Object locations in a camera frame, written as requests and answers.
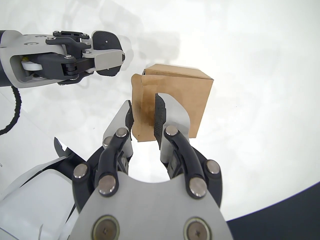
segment metal screw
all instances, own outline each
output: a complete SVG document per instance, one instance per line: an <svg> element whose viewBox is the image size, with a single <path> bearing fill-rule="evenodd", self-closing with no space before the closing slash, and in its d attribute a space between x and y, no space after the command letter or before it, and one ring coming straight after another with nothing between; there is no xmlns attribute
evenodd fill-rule
<svg viewBox="0 0 320 240"><path fill-rule="evenodd" d="M42 76L40 76L40 75L38 75L38 74L35 74L35 73L32 73L32 74L31 74L31 78L33 78L33 79L43 79Z"/></svg>
<svg viewBox="0 0 320 240"><path fill-rule="evenodd" d="M79 78L79 74L77 74L77 77L76 77L76 78L70 79L70 81L75 81L75 80L77 80L78 78Z"/></svg>
<svg viewBox="0 0 320 240"><path fill-rule="evenodd" d="M127 135L128 131L124 127L120 127L116 132L115 135L117 137L125 137Z"/></svg>
<svg viewBox="0 0 320 240"><path fill-rule="evenodd" d="M92 229L92 239L94 240L117 240L119 238L120 227L118 221L110 215L100 217Z"/></svg>
<svg viewBox="0 0 320 240"><path fill-rule="evenodd" d="M185 240L211 239L209 226L198 217L193 217L185 223L183 234Z"/></svg>
<svg viewBox="0 0 320 240"><path fill-rule="evenodd" d="M171 136L174 136L178 133L178 129L177 127L175 127L174 125L168 125L166 128L165 128L165 132L168 134L168 135L171 135Z"/></svg>
<svg viewBox="0 0 320 240"><path fill-rule="evenodd" d="M101 195L108 195L116 187L116 179L112 175L103 176L98 183L98 191Z"/></svg>
<svg viewBox="0 0 320 240"><path fill-rule="evenodd" d="M218 174L220 172L219 164L211 159L207 161L207 169L211 174Z"/></svg>
<svg viewBox="0 0 320 240"><path fill-rule="evenodd" d="M88 171L88 167L86 164L79 164L73 170L73 176L77 179L81 179L84 175L86 175Z"/></svg>
<svg viewBox="0 0 320 240"><path fill-rule="evenodd" d="M107 137L103 140L102 145L103 145L104 147L107 147L107 146L109 145L110 141L111 141L111 138L112 138L112 136L107 136Z"/></svg>
<svg viewBox="0 0 320 240"><path fill-rule="evenodd" d="M27 45L27 46L29 46L29 45L37 45L37 44L39 44L38 42L29 42L29 43L24 43L24 45Z"/></svg>
<svg viewBox="0 0 320 240"><path fill-rule="evenodd" d="M200 177L193 177L189 181L189 188L193 195L202 198L207 194L207 184Z"/></svg>

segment black cable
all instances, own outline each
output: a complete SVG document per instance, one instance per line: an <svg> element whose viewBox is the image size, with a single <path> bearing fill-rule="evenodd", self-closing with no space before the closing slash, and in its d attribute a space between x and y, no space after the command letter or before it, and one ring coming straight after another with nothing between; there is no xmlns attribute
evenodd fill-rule
<svg viewBox="0 0 320 240"><path fill-rule="evenodd" d="M4 129L0 130L0 135L8 133L15 126L15 124L18 121L18 118L20 117L21 103L22 103L21 96L20 96L19 90L16 87L11 86L11 89L12 89L14 97L16 99L16 107L14 109L14 117L12 118L10 124L8 124Z"/></svg>

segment spring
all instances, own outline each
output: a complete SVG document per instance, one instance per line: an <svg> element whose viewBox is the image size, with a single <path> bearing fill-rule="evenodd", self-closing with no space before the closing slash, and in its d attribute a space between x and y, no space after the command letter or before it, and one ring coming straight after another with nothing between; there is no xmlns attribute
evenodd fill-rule
<svg viewBox="0 0 320 240"><path fill-rule="evenodd" d="M68 67L66 70L67 70L67 71L75 71L76 68L75 68L75 67Z"/></svg>

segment white backdrop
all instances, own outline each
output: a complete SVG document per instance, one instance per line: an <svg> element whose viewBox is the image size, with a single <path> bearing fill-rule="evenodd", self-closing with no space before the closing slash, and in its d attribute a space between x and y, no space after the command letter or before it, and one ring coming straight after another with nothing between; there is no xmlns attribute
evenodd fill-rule
<svg viewBox="0 0 320 240"><path fill-rule="evenodd" d="M199 68L215 79L191 144L221 166L225 219L320 180L320 0L0 1L2 30L106 30L126 53L116 77L21 89L21 117L0 137L1 191L56 157L55 136L89 158L131 99L131 76L155 62ZM14 114L14 96L10 88L0 92L3 128ZM156 142L133 140L133 148L130 176L168 179Z"/></svg>

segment cardboard box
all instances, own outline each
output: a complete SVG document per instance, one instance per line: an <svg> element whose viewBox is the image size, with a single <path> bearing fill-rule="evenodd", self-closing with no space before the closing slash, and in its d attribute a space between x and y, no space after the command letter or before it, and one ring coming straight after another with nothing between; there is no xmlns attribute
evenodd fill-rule
<svg viewBox="0 0 320 240"><path fill-rule="evenodd" d="M155 94L174 97L190 117L189 138L197 136L213 79L195 68L155 64L142 75L134 74L132 84L132 134L138 142L154 141Z"/></svg>

